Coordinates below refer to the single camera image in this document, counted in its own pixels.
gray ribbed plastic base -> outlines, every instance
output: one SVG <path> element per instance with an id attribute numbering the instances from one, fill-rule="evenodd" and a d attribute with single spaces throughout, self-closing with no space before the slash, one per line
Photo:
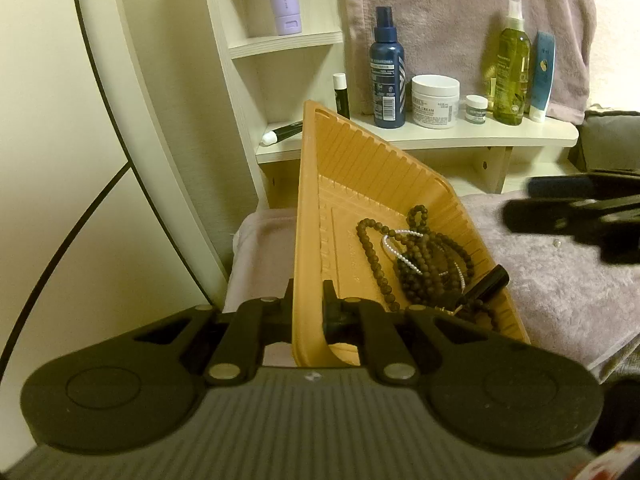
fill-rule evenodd
<path id="1" fill-rule="evenodd" d="M 261 368 L 249 384 L 211 390 L 170 436 L 114 456 L 38 446 L 12 480 L 436 479 L 564 480 L 591 455 L 577 448 L 518 458 L 476 449 L 441 428 L 411 390 L 363 368 Z"/>

orange plastic tray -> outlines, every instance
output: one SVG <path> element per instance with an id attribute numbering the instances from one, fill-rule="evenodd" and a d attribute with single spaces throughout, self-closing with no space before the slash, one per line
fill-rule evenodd
<path id="1" fill-rule="evenodd" d="M 449 183 L 407 153 L 351 121 L 307 101 L 302 135 L 293 293 L 293 354 L 300 366 L 357 364 L 354 347 L 327 345 L 322 332 L 322 281 L 339 298 L 356 296 L 385 304 L 373 278 L 356 225 L 373 218 L 406 228 L 414 205 L 429 210 L 429 226 L 451 236 L 471 255 L 478 279 L 495 265 Z M 393 270 L 371 235 L 380 264 L 401 308 L 409 305 Z M 490 303 L 498 329 L 529 342 L 506 290 Z"/>

barcode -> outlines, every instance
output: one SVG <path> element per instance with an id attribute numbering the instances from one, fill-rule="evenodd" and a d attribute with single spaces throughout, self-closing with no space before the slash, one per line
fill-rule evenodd
<path id="1" fill-rule="evenodd" d="M 382 120 L 383 121 L 396 120 L 396 97 L 395 96 L 382 98 Z"/>

green oil bottle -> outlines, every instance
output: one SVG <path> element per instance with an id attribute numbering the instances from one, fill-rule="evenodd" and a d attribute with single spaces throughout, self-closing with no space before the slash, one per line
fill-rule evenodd
<path id="1" fill-rule="evenodd" d="M 494 118 L 517 126 L 522 122 L 527 88 L 531 42 L 524 32 L 522 1 L 509 0 L 507 28 L 500 35 L 494 98 Z"/>

blue tube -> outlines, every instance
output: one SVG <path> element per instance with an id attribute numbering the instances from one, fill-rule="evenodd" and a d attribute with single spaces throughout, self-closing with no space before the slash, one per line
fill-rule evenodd
<path id="1" fill-rule="evenodd" d="M 541 123 L 545 120 L 546 109 L 549 106 L 549 98 L 551 97 L 551 87 L 554 82 L 556 37 L 553 34 L 539 32 L 537 43 L 538 54 L 536 56 L 536 71 L 531 89 L 529 118 Z"/>

